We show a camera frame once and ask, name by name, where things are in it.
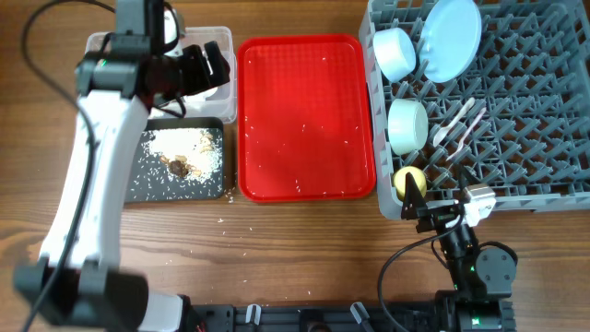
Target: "yellow ball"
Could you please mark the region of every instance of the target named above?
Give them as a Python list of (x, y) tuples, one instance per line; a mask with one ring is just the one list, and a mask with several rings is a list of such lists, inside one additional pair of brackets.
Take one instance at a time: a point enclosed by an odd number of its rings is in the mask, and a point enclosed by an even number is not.
[(426, 176), (424, 176), (424, 172), (417, 167), (406, 166), (394, 174), (394, 186), (397, 191), (397, 198), (401, 201), (404, 201), (404, 197), (406, 196), (406, 174), (408, 173), (414, 177), (414, 181), (422, 197), (426, 195)]

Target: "gray dish rack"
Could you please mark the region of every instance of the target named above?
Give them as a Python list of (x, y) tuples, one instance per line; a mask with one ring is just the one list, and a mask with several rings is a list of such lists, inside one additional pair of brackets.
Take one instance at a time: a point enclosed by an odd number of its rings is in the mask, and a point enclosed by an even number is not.
[[(399, 27), (416, 49), (433, 0), (370, 0), (360, 25), (365, 77), (371, 100), (379, 207), (399, 219), (402, 202), (395, 194), (394, 172), (416, 166), (427, 176), (429, 205), (459, 197), (452, 163), (467, 167), (489, 184), (498, 199), (495, 210), (563, 211), (590, 208), (590, 26), (582, 0), (478, 0), (482, 37), (470, 67), (456, 79), (435, 84), (425, 65), (391, 83), (375, 61), (376, 31)], [(442, 144), (432, 138), (469, 97), (475, 107)], [(396, 156), (387, 138), (387, 112), (396, 98), (422, 102), (429, 115), (426, 147)], [(488, 113), (460, 155), (446, 162), (458, 137), (483, 107)]]

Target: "wooden surface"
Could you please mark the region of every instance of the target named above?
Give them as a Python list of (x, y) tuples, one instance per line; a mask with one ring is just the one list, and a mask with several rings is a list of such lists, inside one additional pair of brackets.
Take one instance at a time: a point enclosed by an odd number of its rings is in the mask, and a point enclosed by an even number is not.
[[(12, 290), (13, 266), (37, 258), (59, 203), (74, 134), (74, 110), (45, 88), (18, 54), (21, 27), (39, 3), (0, 4), (2, 331), (17, 330), (28, 311)], [(177, 2), (175, 7), (187, 26), (229, 27), (237, 49), (254, 36), (356, 36), (366, 1), (210, 0)], [(36, 25), (30, 49), (73, 91), (73, 69), (87, 37), (113, 25), (114, 16), (99, 8), (56, 8)], [(230, 185), (234, 172), (227, 170)], [(123, 267), (145, 273), (152, 287), (184, 293), (197, 304), (374, 302), (385, 259), (422, 237), (414, 222), (383, 218), (375, 193), (356, 201), (280, 205), (256, 205), (238, 193), (233, 196), (233, 204), (224, 197), (125, 207)], [(520, 331), (590, 329), (588, 212), (494, 213), (477, 233), (481, 241), (509, 244), (521, 257), (513, 285)], [(428, 300), (438, 289), (452, 287), (427, 246), (392, 265), (385, 283), (388, 299), (405, 301)], [(38, 319), (35, 329), (46, 328)]]

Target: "white cup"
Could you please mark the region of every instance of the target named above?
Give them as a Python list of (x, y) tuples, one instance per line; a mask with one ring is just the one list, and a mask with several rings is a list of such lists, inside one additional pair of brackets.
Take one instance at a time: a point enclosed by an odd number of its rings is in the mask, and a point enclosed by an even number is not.
[(416, 67), (414, 45), (400, 28), (376, 32), (372, 46), (381, 71), (392, 83), (404, 78)]
[(418, 101), (396, 99), (387, 118), (389, 145), (398, 156), (424, 148), (428, 137), (428, 115)]

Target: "red tray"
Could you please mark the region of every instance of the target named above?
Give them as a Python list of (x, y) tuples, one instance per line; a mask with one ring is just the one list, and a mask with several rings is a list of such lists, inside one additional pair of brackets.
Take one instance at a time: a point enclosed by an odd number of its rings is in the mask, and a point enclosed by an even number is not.
[(238, 52), (238, 163), (255, 202), (358, 198), (375, 185), (360, 43), (256, 38)]

